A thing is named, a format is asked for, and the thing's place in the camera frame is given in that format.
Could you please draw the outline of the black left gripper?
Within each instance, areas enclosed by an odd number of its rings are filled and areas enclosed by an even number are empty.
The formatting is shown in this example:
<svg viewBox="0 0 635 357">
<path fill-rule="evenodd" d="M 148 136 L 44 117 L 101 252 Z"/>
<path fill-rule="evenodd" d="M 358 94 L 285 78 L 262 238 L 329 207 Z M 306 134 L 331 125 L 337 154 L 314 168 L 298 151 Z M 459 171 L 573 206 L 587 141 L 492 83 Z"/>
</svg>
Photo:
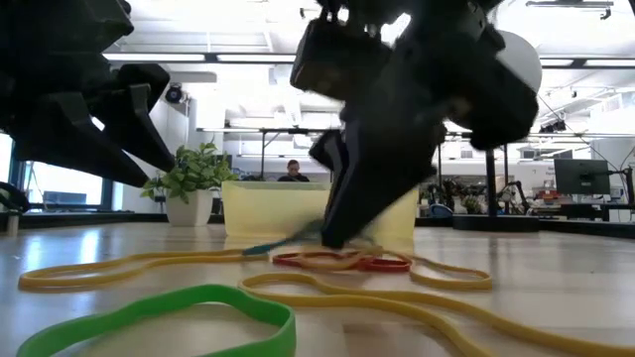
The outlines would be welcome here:
<svg viewBox="0 0 635 357">
<path fill-rule="evenodd" d="M 175 159 L 150 117 L 150 85 L 105 95 L 113 87 L 111 65 L 99 53 L 0 49 L 0 129 L 21 161 L 141 186 L 147 175 L 123 151 L 164 172 Z M 88 109 L 101 97 L 103 131 Z"/>
</svg>

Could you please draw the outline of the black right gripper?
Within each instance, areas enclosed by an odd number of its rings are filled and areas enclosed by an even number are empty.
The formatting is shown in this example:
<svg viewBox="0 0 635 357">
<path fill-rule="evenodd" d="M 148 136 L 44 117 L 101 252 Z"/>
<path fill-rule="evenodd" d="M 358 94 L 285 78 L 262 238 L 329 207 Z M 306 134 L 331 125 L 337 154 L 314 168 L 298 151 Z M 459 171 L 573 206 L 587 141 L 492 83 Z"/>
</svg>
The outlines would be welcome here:
<svg viewBox="0 0 635 357">
<path fill-rule="evenodd" d="M 364 20 L 411 22 L 373 82 L 346 102 L 346 124 L 329 130 L 309 155 L 335 172 L 321 245 L 341 249 L 386 208 L 437 169 L 444 120 L 470 130 L 487 150 L 524 139 L 537 93 L 499 59 L 506 48 L 490 15 L 504 0 L 371 0 Z"/>
</svg>

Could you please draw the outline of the teal rubber band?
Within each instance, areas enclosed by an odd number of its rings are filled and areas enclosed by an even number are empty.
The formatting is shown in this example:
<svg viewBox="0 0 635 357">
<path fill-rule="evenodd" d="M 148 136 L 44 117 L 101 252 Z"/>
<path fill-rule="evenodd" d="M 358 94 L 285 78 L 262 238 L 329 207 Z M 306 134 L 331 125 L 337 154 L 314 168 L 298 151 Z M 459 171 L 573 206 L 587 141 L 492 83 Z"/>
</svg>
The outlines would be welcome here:
<svg viewBox="0 0 635 357">
<path fill-rule="evenodd" d="M 315 240 L 319 235 L 321 227 L 322 227 L 321 220 L 311 221 L 305 224 L 299 231 L 297 231 L 296 233 L 293 233 L 289 237 L 286 237 L 282 240 L 279 240 L 273 243 L 262 244 L 262 245 L 244 249 L 242 251 L 242 255 L 256 256 L 256 255 L 268 254 L 270 251 L 282 246 L 287 246 L 287 245 L 291 245 L 291 244 L 295 244 L 295 243 L 303 242 L 303 241 L 308 241 L 308 240 Z"/>
</svg>

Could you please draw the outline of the yellow rubber band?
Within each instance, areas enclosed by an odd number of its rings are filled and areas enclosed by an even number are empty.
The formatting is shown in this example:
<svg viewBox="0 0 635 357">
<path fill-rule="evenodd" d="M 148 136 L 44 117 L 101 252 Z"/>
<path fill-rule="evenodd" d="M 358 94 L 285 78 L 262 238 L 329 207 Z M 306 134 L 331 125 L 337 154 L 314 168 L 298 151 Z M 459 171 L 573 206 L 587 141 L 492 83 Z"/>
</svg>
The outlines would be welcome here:
<svg viewBox="0 0 635 357">
<path fill-rule="evenodd" d="M 282 295 L 261 291 L 268 283 L 300 283 L 320 291 L 315 295 Z M 361 307 L 401 314 L 424 322 L 441 332 L 467 357 L 494 357 L 470 340 L 445 318 L 423 308 L 425 304 L 452 310 L 472 317 L 507 335 L 575 354 L 580 357 L 635 357 L 635 347 L 581 340 L 536 329 L 463 301 L 410 291 L 369 291 L 327 284 L 313 276 L 298 273 L 268 273 L 246 278 L 238 283 L 246 293 L 293 307 Z"/>
<path fill-rule="evenodd" d="M 446 265 L 416 255 L 404 254 L 386 250 L 383 248 L 367 248 L 358 251 L 362 254 L 370 254 L 379 258 L 382 258 L 385 255 L 390 255 L 396 257 L 397 260 L 404 259 L 411 261 L 412 267 L 407 273 L 410 279 L 414 283 L 418 283 L 431 288 L 448 291 L 491 291 L 493 289 L 493 281 L 491 276 L 482 271 Z M 417 262 L 424 263 L 425 265 L 428 265 L 429 267 L 438 271 L 467 274 L 474 277 L 474 280 L 443 280 L 421 275 L 413 270 L 413 267 Z"/>
<path fill-rule="evenodd" d="M 245 255 L 240 249 L 142 253 L 110 261 L 61 265 L 29 271 L 20 276 L 18 288 L 22 291 L 37 291 L 97 287 L 129 280 L 152 268 L 161 266 L 245 263 L 268 260 L 267 253 Z"/>
</svg>

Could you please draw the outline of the translucent yellow plastic bin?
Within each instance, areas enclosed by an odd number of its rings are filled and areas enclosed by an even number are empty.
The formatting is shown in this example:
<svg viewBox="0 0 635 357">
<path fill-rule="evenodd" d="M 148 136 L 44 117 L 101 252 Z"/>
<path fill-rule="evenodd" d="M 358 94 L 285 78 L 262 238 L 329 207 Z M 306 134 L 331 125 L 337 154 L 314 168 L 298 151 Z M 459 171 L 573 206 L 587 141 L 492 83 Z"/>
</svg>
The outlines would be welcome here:
<svg viewBox="0 0 635 357">
<path fill-rule="evenodd" d="M 231 237 L 282 239 L 323 217 L 328 182 L 236 181 L 222 184 L 226 234 Z M 405 194 L 364 231 L 378 241 L 414 234 L 419 192 Z"/>
</svg>

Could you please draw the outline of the red rubber band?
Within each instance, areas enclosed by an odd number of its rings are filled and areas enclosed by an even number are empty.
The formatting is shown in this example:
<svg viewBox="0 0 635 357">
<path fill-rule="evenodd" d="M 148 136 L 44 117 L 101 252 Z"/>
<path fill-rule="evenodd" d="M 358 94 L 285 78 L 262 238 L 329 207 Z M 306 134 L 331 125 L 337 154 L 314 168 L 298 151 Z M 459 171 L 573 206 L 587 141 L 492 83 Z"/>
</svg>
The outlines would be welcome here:
<svg viewBox="0 0 635 357">
<path fill-rule="evenodd" d="M 275 255 L 272 263 L 302 269 L 323 271 L 359 271 L 377 273 L 408 273 L 412 267 L 409 260 L 383 259 L 359 251 L 350 253 L 308 252 Z"/>
</svg>

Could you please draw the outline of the green rubber band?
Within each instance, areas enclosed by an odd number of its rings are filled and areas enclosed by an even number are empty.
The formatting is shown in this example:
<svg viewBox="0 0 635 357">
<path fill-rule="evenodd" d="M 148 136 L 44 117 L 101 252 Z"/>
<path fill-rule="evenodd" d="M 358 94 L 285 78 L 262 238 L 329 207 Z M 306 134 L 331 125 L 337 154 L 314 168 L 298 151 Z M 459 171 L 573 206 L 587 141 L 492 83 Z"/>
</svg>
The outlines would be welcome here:
<svg viewBox="0 0 635 357">
<path fill-rule="evenodd" d="M 294 311 L 285 304 L 226 285 L 194 286 L 145 297 L 110 312 L 51 325 L 23 342 L 16 357 L 52 357 L 79 342 L 206 302 L 229 305 L 254 320 L 276 326 L 278 331 L 266 339 L 195 357 L 294 357 L 297 348 Z"/>
</svg>

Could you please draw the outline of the person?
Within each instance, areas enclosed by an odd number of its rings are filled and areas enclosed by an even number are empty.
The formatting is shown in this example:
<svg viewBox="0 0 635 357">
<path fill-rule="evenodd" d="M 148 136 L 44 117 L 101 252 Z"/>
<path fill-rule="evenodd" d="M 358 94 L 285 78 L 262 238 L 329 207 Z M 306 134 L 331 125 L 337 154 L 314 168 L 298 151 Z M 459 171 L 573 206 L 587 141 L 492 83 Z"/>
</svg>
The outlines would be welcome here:
<svg viewBox="0 0 635 357">
<path fill-rule="evenodd" d="M 278 178 L 278 181 L 286 182 L 309 182 L 310 179 L 300 173 L 300 163 L 297 160 L 289 160 L 287 173 Z"/>
</svg>

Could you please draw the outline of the green plant in white pot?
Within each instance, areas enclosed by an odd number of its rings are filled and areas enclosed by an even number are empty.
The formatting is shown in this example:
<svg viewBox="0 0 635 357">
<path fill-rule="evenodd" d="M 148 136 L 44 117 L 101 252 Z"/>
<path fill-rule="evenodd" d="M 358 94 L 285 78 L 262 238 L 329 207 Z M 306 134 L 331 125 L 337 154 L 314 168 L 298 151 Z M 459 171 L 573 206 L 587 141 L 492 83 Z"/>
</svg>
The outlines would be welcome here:
<svg viewBox="0 0 635 357">
<path fill-rule="evenodd" d="M 226 153 L 221 154 L 213 141 L 194 149 L 181 145 L 174 155 L 176 165 L 157 174 L 142 186 L 141 197 L 165 199 L 169 223 L 173 226 L 198 227 L 208 223 L 213 199 L 225 181 L 237 180 Z"/>
</svg>

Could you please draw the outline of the background robot arms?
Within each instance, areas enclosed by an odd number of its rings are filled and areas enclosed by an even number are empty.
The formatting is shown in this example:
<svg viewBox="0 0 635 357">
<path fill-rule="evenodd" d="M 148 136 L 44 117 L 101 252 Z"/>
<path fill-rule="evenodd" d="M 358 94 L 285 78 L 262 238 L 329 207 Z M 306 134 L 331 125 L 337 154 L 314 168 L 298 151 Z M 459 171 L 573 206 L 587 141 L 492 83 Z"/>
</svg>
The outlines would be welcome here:
<svg viewBox="0 0 635 357">
<path fill-rule="evenodd" d="M 436 193 L 439 195 L 437 203 L 444 205 L 452 212 L 456 212 L 457 204 L 467 214 L 484 214 L 488 208 L 485 183 L 466 185 L 456 179 L 448 178 L 442 181 L 440 188 L 436 188 Z M 519 181 L 505 183 L 495 193 L 495 203 L 499 214 L 529 215 L 532 211 L 532 206 Z"/>
</svg>

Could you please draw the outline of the white globe lamp black stand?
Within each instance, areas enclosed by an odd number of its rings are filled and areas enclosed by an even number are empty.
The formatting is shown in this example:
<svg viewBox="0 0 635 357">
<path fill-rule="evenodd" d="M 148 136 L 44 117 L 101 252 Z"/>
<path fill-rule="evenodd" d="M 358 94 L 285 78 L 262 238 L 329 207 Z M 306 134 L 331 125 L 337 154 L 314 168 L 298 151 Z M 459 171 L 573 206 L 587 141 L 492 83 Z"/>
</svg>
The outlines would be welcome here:
<svg viewBox="0 0 635 357">
<path fill-rule="evenodd" d="M 542 66 L 535 48 L 521 36 L 500 30 L 506 48 L 497 56 L 510 70 L 514 71 L 535 93 L 542 84 Z M 526 215 L 498 214 L 497 190 L 495 186 L 495 164 L 492 150 L 485 152 L 487 213 L 484 215 L 455 214 L 452 228 L 465 231 L 528 233 L 537 232 L 540 220 Z"/>
</svg>

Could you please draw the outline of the black computer monitor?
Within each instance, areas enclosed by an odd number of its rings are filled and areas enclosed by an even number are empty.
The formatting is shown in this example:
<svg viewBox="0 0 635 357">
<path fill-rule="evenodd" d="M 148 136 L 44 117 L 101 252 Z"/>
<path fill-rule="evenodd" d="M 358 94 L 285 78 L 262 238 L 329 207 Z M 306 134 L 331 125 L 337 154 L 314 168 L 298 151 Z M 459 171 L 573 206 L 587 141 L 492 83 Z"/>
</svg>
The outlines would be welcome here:
<svg viewBox="0 0 635 357">
<path fill-rule="evenodd" d="M 556 159 L 554 166 L 560 194 L 610 194 L 607 161 Z"/>
</svg>

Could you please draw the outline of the dark window frame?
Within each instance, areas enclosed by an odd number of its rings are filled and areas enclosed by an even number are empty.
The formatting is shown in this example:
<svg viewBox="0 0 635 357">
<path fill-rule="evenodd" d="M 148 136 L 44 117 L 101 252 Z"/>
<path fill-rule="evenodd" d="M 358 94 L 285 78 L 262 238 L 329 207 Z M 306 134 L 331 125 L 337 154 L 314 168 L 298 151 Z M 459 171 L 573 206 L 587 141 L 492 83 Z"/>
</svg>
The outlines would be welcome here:
<svg viewBox="0 0 635 357">
<path fill-rule="evenodd" d="M 40 162 L 20 162 L 14 141 L 0 134 L 0 181 L 22 190 L 39 210 L 110 209 L 113 181 Z"/>
</svg>

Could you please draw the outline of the black background workstation frame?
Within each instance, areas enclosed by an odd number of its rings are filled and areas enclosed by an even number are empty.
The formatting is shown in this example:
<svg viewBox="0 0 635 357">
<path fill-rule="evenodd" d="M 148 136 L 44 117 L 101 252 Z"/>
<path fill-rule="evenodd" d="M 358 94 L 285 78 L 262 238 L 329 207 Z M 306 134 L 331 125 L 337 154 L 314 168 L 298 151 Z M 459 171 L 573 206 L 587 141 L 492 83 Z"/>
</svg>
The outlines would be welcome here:
<svg viewBox="0 0 635 357">
<path fill-rule="evenodd" d="M 197 128 L 203 141 L 214 140 L 232 168 L 242 176 L 277 180 L 295 160 L 311 181 L 328 182 L 331 174 L 309 155 L 323 130 L 304 128 Z"/>
</svg>

